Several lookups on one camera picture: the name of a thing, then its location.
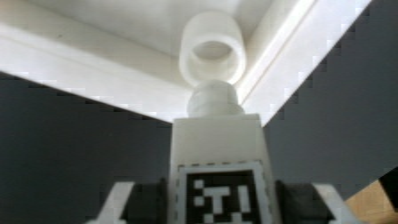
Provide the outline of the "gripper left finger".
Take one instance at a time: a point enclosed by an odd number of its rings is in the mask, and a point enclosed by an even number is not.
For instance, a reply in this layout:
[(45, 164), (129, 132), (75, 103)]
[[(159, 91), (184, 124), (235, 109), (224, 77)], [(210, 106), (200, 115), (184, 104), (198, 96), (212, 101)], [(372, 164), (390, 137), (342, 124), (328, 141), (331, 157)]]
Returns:
[(166, 224), (166, 183), (118, 182), (86, 224)]

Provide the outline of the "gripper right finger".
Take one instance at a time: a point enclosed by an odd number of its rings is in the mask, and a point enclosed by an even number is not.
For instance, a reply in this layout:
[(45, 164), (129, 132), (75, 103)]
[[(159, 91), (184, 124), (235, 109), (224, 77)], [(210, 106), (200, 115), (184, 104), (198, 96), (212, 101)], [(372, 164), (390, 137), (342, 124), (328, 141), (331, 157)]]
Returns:
[(331, 184), (276, 182), (283, 224), (368, 224)]

